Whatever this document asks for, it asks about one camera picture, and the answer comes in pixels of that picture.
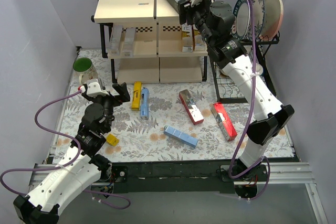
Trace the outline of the silver white toothpaste box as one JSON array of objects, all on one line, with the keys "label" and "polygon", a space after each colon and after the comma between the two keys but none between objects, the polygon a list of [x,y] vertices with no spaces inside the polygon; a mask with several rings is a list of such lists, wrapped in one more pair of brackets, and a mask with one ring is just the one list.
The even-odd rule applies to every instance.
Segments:
[{"label": "silver white toothpaste box", "polygon": [[127,28],[124,37],[124,44],[122,52],[125,57],[133,58],[134,55],[134,40],[136,35],[136,28]]}]

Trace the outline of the brown red toothpaste box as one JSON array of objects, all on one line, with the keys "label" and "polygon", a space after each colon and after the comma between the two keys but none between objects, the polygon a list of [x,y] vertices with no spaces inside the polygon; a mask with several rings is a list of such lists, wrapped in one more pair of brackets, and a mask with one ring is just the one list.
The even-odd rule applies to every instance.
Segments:
[{"label": "brown red toothpaste box", "polygon": [[179,98],[184,105],[187,114],[189,115],[194,125],[201,124],[204,121],[204,117],[197,107],[194,99],[192,98],[188,89],[179,92]]}]

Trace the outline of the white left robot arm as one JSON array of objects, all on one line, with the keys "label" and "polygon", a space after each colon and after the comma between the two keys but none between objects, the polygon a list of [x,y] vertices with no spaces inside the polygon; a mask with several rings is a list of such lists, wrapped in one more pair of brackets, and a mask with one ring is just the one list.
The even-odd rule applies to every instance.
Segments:
[{"label": "white left robot arm", "polygon": [[78,127],[77,135],[61,161],[29,193],[13,202],[24,223],[57,223],[60,214],[80,193],[96,181],[112,182],[112,163],[98,151],[106,142],[114,120],[113,109],[130,101],[126,83],[113,84],[112,95],[100,79],[79,87],[78,93],[90,101]]}]

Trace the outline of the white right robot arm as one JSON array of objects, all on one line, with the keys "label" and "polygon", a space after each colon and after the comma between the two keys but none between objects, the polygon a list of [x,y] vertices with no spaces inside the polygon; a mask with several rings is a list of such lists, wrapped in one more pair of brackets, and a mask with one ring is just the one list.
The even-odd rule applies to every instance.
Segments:
[{"label": "white right robot arm", "polygon": [[207,45],[210,60],[233,80],[250,104],[249,119],[242,133],[248,136],[248,141],[242,155],[232,159],[228,174],[232,179],[251,180],[257,174],[256,166],[264,159],[267,145],[286,125],[294,109],[272,94],[255,72],[255,64],[244,46],[230,34],[235,16],[229,4],[202,0],[194,5],[191,0],[180,0],[177,10],[180,23],[195,25]]}]

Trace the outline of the silver RO toothpaste box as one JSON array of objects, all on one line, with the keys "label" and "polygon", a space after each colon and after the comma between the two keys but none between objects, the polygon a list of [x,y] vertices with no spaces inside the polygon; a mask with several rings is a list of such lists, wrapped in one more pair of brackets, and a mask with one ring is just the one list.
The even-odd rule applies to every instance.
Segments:
[{"label": "silver RO toothpaste box", "polygon": [[203,37],[200,31],[193,25],[193,42],[194,42],[194,51],[206,51],[206,43],[203,40]]}]

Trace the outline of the silver striped toothpaste box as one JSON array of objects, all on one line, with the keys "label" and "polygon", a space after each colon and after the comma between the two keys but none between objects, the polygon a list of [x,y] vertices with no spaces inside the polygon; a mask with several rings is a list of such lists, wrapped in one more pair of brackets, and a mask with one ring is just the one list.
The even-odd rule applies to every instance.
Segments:
[{"label": "silver striped toothpaste box", "polygon": [[121,52],[122,25],[114,25],[109,41],[109,48],[112,55],[119,55]]}]

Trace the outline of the orange RO toothpaste box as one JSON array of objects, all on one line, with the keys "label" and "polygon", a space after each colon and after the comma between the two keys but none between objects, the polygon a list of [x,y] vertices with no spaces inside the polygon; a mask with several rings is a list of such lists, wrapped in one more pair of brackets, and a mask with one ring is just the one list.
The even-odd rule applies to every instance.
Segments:
[{"label": "orange RO toothpaste box", "polygon": [[181,35],[182,35],[182,52],[193,52],[194,41],[193,41],[192,26],[188,24],[182,24]]}]

